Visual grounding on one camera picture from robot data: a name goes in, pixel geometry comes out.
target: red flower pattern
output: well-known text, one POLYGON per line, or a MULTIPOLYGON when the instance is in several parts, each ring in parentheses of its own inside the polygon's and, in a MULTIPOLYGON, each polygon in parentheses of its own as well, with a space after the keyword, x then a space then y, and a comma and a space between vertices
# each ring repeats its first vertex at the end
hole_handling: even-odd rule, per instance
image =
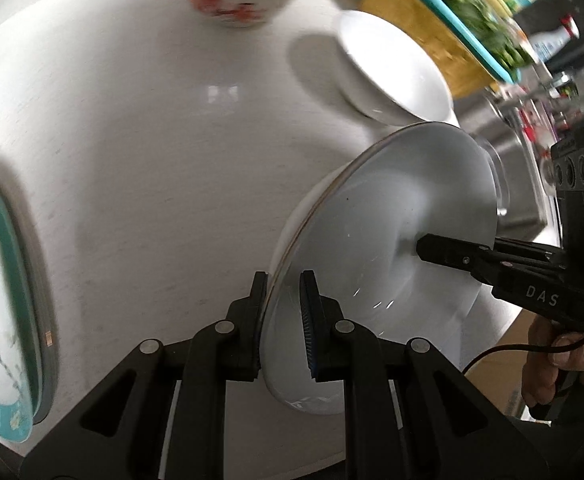
POLYGON ((263 19, 263 10, 255 4, 242 3, 230 8, 224 8, 223 0, 189 0, 192 6, 208 16, 227 16, 240 23, 259 22, 263 19))

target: black cable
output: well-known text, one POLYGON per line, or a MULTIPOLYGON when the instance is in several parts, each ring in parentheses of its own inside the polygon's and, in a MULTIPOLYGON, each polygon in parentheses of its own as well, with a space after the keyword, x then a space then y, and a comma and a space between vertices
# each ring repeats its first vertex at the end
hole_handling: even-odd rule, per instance
POLYGON ((576 341, 575 343, 572 343, 571 345, 565 345, 565 346, 538 346, 538 345, 526 345, 526 344, 494 346, 494 347, 490 348, 489 350, 486 350, 482 354, 478 354, 474 359, 472 359, 470 364, 468 364, 465 368, 463 368, 462 374, 465 375, 467 372, 470 371, 470 369, 473 367, 473 365, 475 365, 478 361, 483 359, 483 357, 487 357, 488 355, 493 354, 495 352, 502 352, 505 350, 521 350, 523 352, 543 352, 545 354, 562 354, 563 352, 574 351, 577 348, 581 348, 581 346, 583 346, 583 345, 584 345, 584 338, 582 338, 580 341, 576 341))

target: silver screw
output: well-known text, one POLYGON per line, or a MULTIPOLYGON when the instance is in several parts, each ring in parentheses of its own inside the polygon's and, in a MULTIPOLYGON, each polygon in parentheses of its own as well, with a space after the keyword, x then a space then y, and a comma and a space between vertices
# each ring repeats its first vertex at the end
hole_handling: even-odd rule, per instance
POLYGON ((139 345, 138 349, 144 354, 153 354, 160 346, 156 339, 146 339, 139 345))
POLYGON ((347 319, 341 319, 340 321, 336 322, 334 328, 337 332, 341 332, 342 334, 349 334, 350 332, 354 332, 354 323, 347 319))
POLYGON ((234 323, 224 319, 214 325, 214 330, 216 330, 219 334, 229 334, 232 332, 232 330, 234 330, 234 323))
POLYGON ((412 350, 414 352, 418 352, 419 354, 425 354, 427 352, 429 352, 430 346, 429 343, 427 341, 425 341, 424 339, 421 339, 420 337, 417 339, 414 339, 410 346, 412 347, 412 350))

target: hand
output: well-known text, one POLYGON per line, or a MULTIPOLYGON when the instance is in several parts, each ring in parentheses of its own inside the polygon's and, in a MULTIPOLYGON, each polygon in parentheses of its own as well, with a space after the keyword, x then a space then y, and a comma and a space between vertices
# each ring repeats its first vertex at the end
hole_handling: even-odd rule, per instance
MULTIPOLYGON (((533 345, 566 346, 582 338, 584 334, 579 333, 559 335, 553 324, 541 316, 536 316, 528 332, 528 341, 533 345)), ((584 345, 561 354, 528 352, 521 385, 523 400, 528 407, 552 402, 558 370, 581 372, 579 380, 584 384, 584 345)))

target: green vegetable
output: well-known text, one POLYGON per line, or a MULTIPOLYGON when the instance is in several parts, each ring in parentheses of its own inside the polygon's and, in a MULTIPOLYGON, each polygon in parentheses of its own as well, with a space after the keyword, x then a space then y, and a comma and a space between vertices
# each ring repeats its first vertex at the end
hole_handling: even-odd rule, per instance
POLYGON ((512 78, 516 78, 517 69, 533 63, 523 48, 514 45, 507 28, 494 18, 485 0, 443 0, 443 2, 512 78))

